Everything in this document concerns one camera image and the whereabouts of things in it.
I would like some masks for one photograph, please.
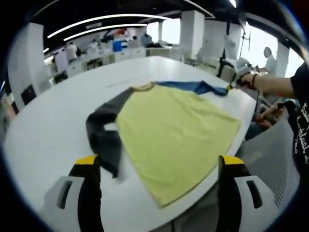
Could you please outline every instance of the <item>yellow t-shirt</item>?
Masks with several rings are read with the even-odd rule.
[[[227,152],[240,127],[191,91],[137,91],[116,119],[122,143],[159,206],[194,188]]]

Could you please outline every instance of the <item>ceiling light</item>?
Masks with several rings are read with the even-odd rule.
[[[78,23],[73,23],[69,26],[66,26],[60,30],[55,31],[54,33],[51,33],[50,35],[47,36],[47,38],[51,38],[57,34],[59,34],[60,32],[63,32],[69,28],[75,27],[77,25],[81,25],[84,23],[89,23],[95,20],[102,20],[102,19],[106,19],[106,18],[117,18],[117,17],[147,17],[147,18],[158,18],[158,19],[163,19],[163,20],[170,20],[171,18],[167,18],[167,17],[163,17],[163,16],[158,16],[158,15],[151,15],[151,14],[113,14],[113,15],[106,15],[106,16],[101,16],[101,17],[95,17],[95,18],[90,18],[90,19],[86,19],[83,21],[80,21]]]
[[[53,60],[53,58],[54,58],[54,56],[51,56],[51,57],[49,57],[49,58],[46,58],[46,59],[44,60],[45,64],[48,64],[50,61]]]
[[[88,34],[88,33],[91,33],[91,32],[97,31],[97,30],[104,30],[104,29],[110,29],[110,28],[120,28],[120,27],[127,28],[127,27],[145,27],[145,26],[147,26],[147,24],[133,23],[133,24],[119,24],[119,25],[112,25],[112,26],[106,26],[106,27],[101,27],[101,28],[95,28],[95,29],[86,30],[84,32],[69,36],[68,38],[65,38],[63,41],[67,41],[67,40],[73,39],[77,36],[85,35],[85,34]]]
[[[234,8],[236,8],[236,2],[235,2],[235,0],[229,0],[230,1],[230,3],[234,6]]]
[[[197,5],[196,3],[194,3],[194,2],[192,2],[192,1],[190,1],[190,0],[183,0],[183,1],[186,1],[187,3],[189,3],[189,4],[191,4],[191,5],[193,5],[193,6],[197,7],[197,8],[199,8],[201,11],[203,11],[203,12],[209,14],[212,18],[216,18],[212,13],[210,13],[210,12],[207,11],[207,10],[205,10],[203,7]]]
[[[176,14],[180,14],[181,11],[180,10],[176,10],[176,11],[168,11],[168,12],[164,12],[162,14],[157,14],[156,16],[169,16],[169,15],[176,15]],[[145,19],[142,19],[141,21],[138,21],[137,23],[145,23],[145,22],[148,22],[149,20],[151,20],[151,18],[145,18]]]
[[[4,84],[5,84],[5,81],[2,83],[2,86],[1,86],[0,92],[2,91]]]

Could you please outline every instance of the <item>white table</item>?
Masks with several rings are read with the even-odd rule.
[[[129,86],[150,81],[200,81],[226,87],[223,80],[189,65],[162,57],[127,60],[96,68],[68,79],[34,99],[12,122],[5,141],[6,159],[16,186],[27,203],[38,211],[43,195],[67,175],[78,158],[92,154],[85,121],[103,102]],[[218,107],[242,121],[227,154],[236,154],[255,108],[241,90],[226,97],[203,94]],[[159,209],[139,179],[126,153],[119,178],[101,168],[101,218],[106,232],[147,232],[180,215],[217,181],[218,169],[191,192]]]

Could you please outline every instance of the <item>ceiling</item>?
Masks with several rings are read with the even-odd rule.
[[[234,7],[228,0],[192,1],[212,13],[216,17],[216,20],[226,21],[231,12],[235,13]],[[283,15],[280,13],[277,5],[272,3],[270,0],[236,0],[236,2],[238,11],[245,11],[259,15],[293,34],[285,22]],[[39,11],[39,9],[42,9],[42,7],[46,5],[48,5],[48,7],[45,7],[45,9]],[[63,45],[64,38],[87,30],[85,28],[87,25],[97,22],[102,23],[101,27],[117,24],[130,24],[138,23],[143,18],[119,17],[103,19],[101,21],[93,21],[73,27],[58,35],[55,35],[50,39],[47,39],[49,34],[82,20],[103,15],[131,13],[159,15],[170,11],[187,11],[193,9],[204,13],[206,17],[209,16],[205,12],[184,0],[114,0],[108,1],[108,3],[103,0],[45,0],[36,8],[32,9],[33,16],[30,17],[30,21],[44,25],[44,47],[53,49]],[[176,18],[180,16],[181,14],[178,13],[169,15],[168,17]],[[233,18],[233,22],[238,22],[236,16]]]

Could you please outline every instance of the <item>black shirt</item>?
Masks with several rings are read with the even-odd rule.
[[[298,133],[298,126],[297,126],[297,106],[292,101],[286,101],[284,103],[278,103],[278,110],[285,107],[287,112],[289,113],[288,122],[292,128],[294,134]]]
[[[309,70],[304,63],[291,78],[301,109],[296,116],[297,130],[294,138],[295,162],[300,174],[309,176]]]

